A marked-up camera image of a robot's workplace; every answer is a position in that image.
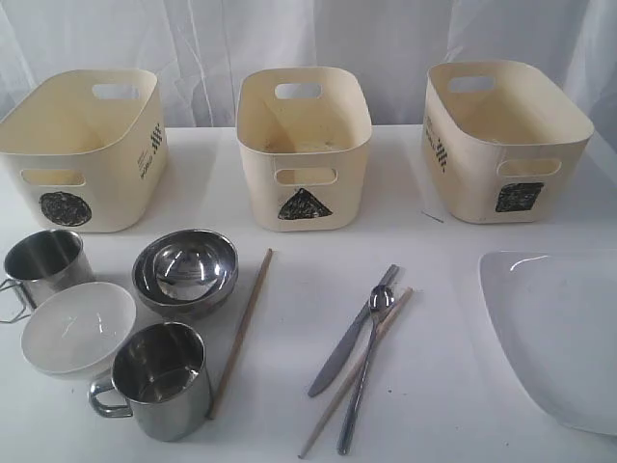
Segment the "wooden chopstick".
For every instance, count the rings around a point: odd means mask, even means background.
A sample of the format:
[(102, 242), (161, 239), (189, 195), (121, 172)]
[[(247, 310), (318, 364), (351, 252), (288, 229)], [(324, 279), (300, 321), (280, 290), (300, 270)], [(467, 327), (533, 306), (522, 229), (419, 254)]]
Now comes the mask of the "wooden chopstick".
[[(398, 317), (399, 311), (408, 303), (413, 293), (414, 293), (414, 290), (411, 287), (405, 288), (405, 290), (402, 292), (400, 297), (393, 304), (392, 309), (386, 315), (384, 320), (379, 323), (378, 329), (377, 329), (376, 342), (379, 342), (386, 335), (390, 326), (393, 324), (396, 317)], [(337, 410), (340, 402), (345, 398), (349, 390), (357, 382), (358, 377), (360, 376), (361, 369), (362, 369), (362, 364), (366, 360), (368, 356), (368, 352), (369, 352), (369, 349), (366, 348), (363, 354), (361, 355), (361, 357), (354, 364), (352, 369), (348, 372), (345, 380), (341, 383), (341, 385), (337, 389), (330, 403), (325, 408), (318, 422), (316, 423), (313, 430), (311, 431), (308, 439), (306, 440), (302, 449), (300, 450), (300, 453), (298, 454), (299, 459), (305, 459), (307, 457), (309, 451), (311, 450), (311, 448), (313, 447), (313, 445), (319, 438), (323, 429), (326, 427), (328, 421), (331, 419), (332, 415)]]
[(223, 370), (221, 380), (218, 385), (218, 389), (213, 396), (212, 405), (207, 415), (207, 418), (211, 421), (213, 421), (216, 418), (218, 411), (224, 400), (225, 393), (228, 388), (228, 383), (230, 381), (233, 370), (235, 368), (235, 365), (239, 357), (242, 344), (246, 337), (247, 331), (252, 322), (252, 318), (255, 312), (255, 307), (256, 307), (256, 304), (259, 298), (259, 294), (263, 287), (263, 283), (265, 281), (273, 255), (274, 255), (274, 250), (272, 248), (268, 248), (264, 255), (262, 263), (259, 267), (257, 275), (255, 277), (255, 282), (252, 288), (250, 298), (247, 302), (245, 311), (243, 313), (243, 316), (236, 330), (235, 338), (231, 346), (228, 359), (225, 364), (225, 368)]

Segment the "steel spoon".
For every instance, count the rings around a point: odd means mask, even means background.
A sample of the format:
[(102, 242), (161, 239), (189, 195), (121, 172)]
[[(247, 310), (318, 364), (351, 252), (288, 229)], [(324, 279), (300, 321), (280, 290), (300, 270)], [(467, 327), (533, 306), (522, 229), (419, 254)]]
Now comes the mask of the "steel spoon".
[(354, 392), (351, 395), (338, 437), (336, 450), (339, 455), (347, 455), (351, 448), (355, 425), (362, 404), (365, 377), (370, 369), (371, 357), (377, 345), (378, 329), (393, 303), (394, 295), (390, 286), (380, 284), (373, 287), (368, 298), (372, 329), (366, 347), (366, 353), (364, 354), (362, 361), (362, 366), (359, 371), (358, 380), (356, 381)]

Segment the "stainless steel bowl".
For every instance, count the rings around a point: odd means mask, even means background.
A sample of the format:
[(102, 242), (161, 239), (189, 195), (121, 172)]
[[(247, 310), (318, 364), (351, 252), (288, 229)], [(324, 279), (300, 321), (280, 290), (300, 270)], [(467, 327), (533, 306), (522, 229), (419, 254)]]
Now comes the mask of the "stainless steel bowl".
[(218, 252), (198, 241), (165, 245), (155, 253), (152, 264), (159, 289), (179, 301), (200, 299), (228, 279), (228, 268)]
[[(228, 268), (227, 282), (218, 290), (193, 301), (179, 301), (166, 296), (155, 282), (153, 257), (165, 245), (198, 241), (216, 250)], [(136, 257), (132, 267), (132, 283), (138, 298), (149, 309), (167, 319), (197, 320), (215, 312), (232, 294), (238, 279), (239, 264), (233, 243), (224, 235), (206, 229), (173, 231), (149, 243)]]

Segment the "steel table knife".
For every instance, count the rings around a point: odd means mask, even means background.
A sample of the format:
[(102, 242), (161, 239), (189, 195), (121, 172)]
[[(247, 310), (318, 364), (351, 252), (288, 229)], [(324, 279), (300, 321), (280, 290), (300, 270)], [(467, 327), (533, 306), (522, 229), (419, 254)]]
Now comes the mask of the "steel table knife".
[(365, 302), (360, 312), (356, 315), (351, 325), (346, 330), (335, 349), (326, 360), (308, 389), (308, 396), (315, 397), (323, 393), (336, 379), (349, 356), (351, 355), (358, 336), (366, 320), (369, 318), (370, 309)]

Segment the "steel mug with solid handle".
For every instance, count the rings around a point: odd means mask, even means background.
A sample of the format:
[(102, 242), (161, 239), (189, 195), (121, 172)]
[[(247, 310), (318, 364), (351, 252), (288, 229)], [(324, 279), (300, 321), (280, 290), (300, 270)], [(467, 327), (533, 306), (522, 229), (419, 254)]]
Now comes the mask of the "steel mug with solid handle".
[(107, 419), (134, 418), (157, 441), (177, 441), (206, 421), (213, 393), (201, 335), (181, 322), (152, 324), (117, 352), (88, 400)]

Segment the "white ceramic bowl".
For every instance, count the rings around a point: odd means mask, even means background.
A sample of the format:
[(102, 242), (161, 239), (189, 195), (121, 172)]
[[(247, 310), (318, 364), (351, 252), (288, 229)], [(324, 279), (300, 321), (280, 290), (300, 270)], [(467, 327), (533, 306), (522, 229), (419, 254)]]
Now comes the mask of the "white ceramic bowl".
[(31, 314), (21, 335), (22, 354), (47, 376), (90, 380), (111, 367), (136, 318), (136, 303), (122, 286), (72, 286)]

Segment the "cream bin with triangle mark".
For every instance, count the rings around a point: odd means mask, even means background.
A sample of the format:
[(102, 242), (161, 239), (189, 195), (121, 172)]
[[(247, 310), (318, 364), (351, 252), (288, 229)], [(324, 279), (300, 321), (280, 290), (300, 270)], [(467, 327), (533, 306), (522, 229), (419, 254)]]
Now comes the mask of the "cream bin with triangle mark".
[(247, 76), (236, 138), (256, 222), (273, 232), (328, 231), (357, 216), (372, 121), (342, 68), (273, 68)]

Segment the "white backdrop curtain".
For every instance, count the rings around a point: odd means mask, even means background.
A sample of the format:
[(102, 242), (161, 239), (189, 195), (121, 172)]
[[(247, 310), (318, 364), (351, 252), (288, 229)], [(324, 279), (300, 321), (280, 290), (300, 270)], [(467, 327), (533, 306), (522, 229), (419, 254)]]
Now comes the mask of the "white backdrop curtain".
[(264, 68), (354, 73), (377, 124), (418, 123), (427, 70), (454, 61), (539, 68), (602, 134), (616, 125), (612, 1), (5, 1), (1, 109), (74, 68), (143, 68), (170, 126), (231, 126)]

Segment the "cream bin with square mark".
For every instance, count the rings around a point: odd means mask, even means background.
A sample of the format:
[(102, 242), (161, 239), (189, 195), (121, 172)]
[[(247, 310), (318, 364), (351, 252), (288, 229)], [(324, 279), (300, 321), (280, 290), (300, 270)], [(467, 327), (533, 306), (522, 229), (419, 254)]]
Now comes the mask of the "cream bin with square mark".
[(427, 72), (422, 151), (445, 208), (464, 222), (545, 219), (594, 132), (531, 65), (454, 62)]

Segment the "cream bin with circle mark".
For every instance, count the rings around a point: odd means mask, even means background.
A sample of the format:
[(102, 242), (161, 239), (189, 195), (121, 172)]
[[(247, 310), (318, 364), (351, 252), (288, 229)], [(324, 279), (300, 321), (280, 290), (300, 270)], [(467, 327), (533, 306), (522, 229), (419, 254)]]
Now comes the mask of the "cream bin with circle mark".
[(45, 229), (133, 226), (167, 155), (158, 79), (148, 70), (54, 75), (1, 121), (1, 163)]

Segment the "large white square plate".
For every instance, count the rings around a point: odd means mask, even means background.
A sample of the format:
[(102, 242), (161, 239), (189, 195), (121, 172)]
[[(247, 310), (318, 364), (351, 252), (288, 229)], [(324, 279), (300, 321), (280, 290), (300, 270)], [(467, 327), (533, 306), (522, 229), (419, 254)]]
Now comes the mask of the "large white square plate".
[(573, 429), (616, 433), (616, 252), (492, 251), (478, 278), (530, 399)]

